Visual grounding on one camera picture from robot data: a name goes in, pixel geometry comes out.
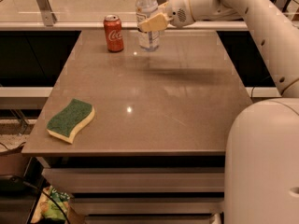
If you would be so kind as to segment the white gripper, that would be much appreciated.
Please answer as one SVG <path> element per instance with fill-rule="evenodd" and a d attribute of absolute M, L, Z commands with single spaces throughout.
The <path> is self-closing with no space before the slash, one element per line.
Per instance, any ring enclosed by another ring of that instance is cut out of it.
<path fill-rule="evenodd" d="M 165 30 L 171 25 L 181 28 L 194 23 L 190 9 L 190 0 L 169 0 L 158 6 L 157 13 L 138 24 L 138 28 L 144 32 L 157 32 Z"/>

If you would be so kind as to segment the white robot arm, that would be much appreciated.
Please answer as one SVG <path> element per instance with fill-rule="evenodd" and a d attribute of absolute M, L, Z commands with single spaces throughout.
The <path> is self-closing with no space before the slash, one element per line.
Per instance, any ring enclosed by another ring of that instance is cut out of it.
<path fill-rule="evenodd" d="M 270 0 L 169 0 L 144 32 L 244 20 L 279 96 L 243 110 L 225 155 L 224 224 L 299 224 L 299 29 Z"/>

